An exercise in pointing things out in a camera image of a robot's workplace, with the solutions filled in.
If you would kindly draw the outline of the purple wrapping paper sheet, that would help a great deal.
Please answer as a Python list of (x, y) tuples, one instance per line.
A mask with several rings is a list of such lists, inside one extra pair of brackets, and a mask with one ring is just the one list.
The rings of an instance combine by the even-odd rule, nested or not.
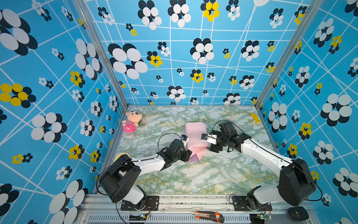
[(190, 122), (185, 125), (185, 135), (188, 137), (186, 148), (192, 152), (189, 162), (199, 162), (208, 148), (208, 142), (201, 139), (207, 133), (207, 126), (203, 122)]

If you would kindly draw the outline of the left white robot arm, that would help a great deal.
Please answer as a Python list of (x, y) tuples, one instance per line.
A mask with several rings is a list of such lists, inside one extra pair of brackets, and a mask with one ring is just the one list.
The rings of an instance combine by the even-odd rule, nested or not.
[(113, 203), (126, 200), (139, 204), (143, 201), (145, 192), (134, 186), (138, 177), (165, 170), (177, 161), (189, 161), (192, 152), (186, 149), (187, 141), (188, 137), (182, 135), (180, 139), (173, 140), (169, 147), (142, 159), (132, 159), (127, 154), (121, 155), (99, 175), (97, 185), (103, 188)]

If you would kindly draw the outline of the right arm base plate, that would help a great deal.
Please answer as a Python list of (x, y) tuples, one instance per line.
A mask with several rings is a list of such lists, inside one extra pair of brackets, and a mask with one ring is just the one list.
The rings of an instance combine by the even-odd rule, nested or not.
[(270, 203), (261, 204), (254, 197), (254, 191), (261, 185), (253, 188), (246, 196), (230, 196), (229, 201), (234, 206), (235, 211), (272, 211)]

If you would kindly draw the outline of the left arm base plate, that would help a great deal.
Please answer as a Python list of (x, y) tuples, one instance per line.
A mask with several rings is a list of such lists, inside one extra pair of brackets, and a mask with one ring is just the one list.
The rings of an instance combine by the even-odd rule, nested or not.
[(139, 195), (130, 197), (127, 195), (121, 204), (121, 211), (157, 211), (159, 196)]

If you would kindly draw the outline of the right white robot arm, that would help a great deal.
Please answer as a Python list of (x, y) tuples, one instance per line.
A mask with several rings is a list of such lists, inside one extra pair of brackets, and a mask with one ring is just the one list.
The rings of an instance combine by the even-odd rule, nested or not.
[(267, 203), (286, 202), (299, 206), (316, 191), (317, 185), (304, 160), (291, 159), (269, 150), (248, 134), (238, 133), (238, 126), (230, 121), (221, 121), (219, 128), (219, 131), (201, 135), (203, 141), (211, 144), (210, 151), (219, 153), (223, 147), (237, 150), (259, 161), (279, 178), (276, 185), (257, 186), (247, 193), (246, 201), (251, 210), (258, 210)]

